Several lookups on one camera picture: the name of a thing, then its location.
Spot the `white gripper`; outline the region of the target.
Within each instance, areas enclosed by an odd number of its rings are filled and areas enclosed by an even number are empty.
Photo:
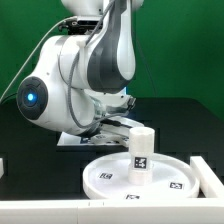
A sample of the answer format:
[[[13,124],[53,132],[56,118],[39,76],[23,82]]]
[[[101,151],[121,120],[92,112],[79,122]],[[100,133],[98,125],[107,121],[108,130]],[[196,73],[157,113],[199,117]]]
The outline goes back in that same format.
[[[129,118],[115,116],[106,119],[100,124],[100,132],[90,138],[94,145],[127,146],[129,143],[129,130],[135,127],[143,127],[143,124]]]

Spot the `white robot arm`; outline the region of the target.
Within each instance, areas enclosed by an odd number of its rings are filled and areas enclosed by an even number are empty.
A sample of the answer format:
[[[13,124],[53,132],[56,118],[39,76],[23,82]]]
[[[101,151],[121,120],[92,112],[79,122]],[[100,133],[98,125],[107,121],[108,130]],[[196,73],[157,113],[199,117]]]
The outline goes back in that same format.
[[[20,84],[17,105],[30,122],[61,133],[59,143],[126,145],[135,99],[124,93],[136,62],[132,12],[144,0],[61,0],[72,13],[66,35],[43,45]]]

